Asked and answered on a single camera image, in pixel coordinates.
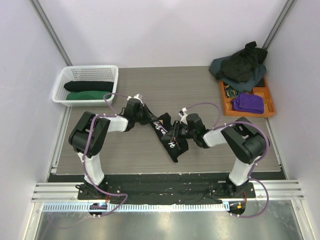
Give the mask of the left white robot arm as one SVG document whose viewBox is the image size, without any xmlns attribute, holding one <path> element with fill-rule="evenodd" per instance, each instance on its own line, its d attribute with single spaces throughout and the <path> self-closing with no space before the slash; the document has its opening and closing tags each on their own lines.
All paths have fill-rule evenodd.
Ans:
<svg viewBox="0 0 320 240">
<path fill-rule="evenodd" d="M 149 124 L 154 115 L 139 98 L 130 98 L 119 114 L 83 113 L 68 138 L 81 161 L 84 183 L 77 185 L 80 199 L 107 196 L 108 184 L 102 171 L 100 151 L 108 133 L 130 131 L 136 123 Z"/>
</svg>

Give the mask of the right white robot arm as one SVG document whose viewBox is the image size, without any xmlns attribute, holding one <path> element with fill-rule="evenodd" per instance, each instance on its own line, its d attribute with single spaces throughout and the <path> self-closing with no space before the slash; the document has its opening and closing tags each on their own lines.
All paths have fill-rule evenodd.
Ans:
<svg viewBox="0 0 320 240">
<path fill-rule="evenodd" d="M 198 114 L 182 114 L 181 120 L 176 120 L 161 137 L 162 142 L 174 144 L 179 153 L 189 149 L 187 139 L 203 149 L 227 144 L 234 153 L 235 162 L 225 183 L 209 189 L 212 194 L 222 197 L 236 198 L 245 194 L 254 166 L 270 147 L 265 134 L 245 117 L 208 129 Z"/>
</svg>

